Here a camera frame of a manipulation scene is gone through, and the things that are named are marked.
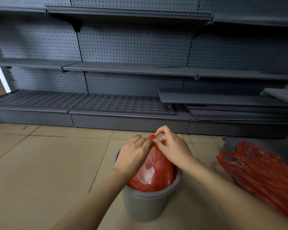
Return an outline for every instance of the gray trash can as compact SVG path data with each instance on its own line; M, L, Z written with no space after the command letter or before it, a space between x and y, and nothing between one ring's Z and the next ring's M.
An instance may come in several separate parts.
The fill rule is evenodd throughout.
M114 164L120 149L117 151ZM157 219L164 211L170 196L178 187L182 177L182 170L178 169L175 181L167 188L157 192L140 192L125 186L122 190L126 211L136 221L149 222Z

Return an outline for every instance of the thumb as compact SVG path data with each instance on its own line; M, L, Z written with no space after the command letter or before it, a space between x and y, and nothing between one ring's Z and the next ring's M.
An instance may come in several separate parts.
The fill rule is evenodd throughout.
M154 143L161 150L161 152L164 152L166 149L166 146L158 139L154 139Z

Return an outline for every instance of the red plastic bag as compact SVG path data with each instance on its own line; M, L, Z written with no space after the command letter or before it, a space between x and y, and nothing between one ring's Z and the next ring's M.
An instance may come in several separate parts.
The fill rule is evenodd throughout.
M147 139L157 139L150 135ZM171 185L177 175L177 167L152 143L150 152L138 173L128 186L142 192L155 192Z
M240 187L288 217L288 167L280 157L241 141L236 153L216 158Z

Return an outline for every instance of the floor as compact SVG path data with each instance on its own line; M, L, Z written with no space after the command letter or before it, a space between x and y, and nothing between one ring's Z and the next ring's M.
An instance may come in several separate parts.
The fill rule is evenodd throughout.
M4 90L0 84L0 95ZM135 134L0 123L0 229L48 229L112 168L116 151ZM215 168L220 136L184 135L192 154ZM122 196L99 229L234 229L219 205L189 175L163 214L150 223L133 221Z

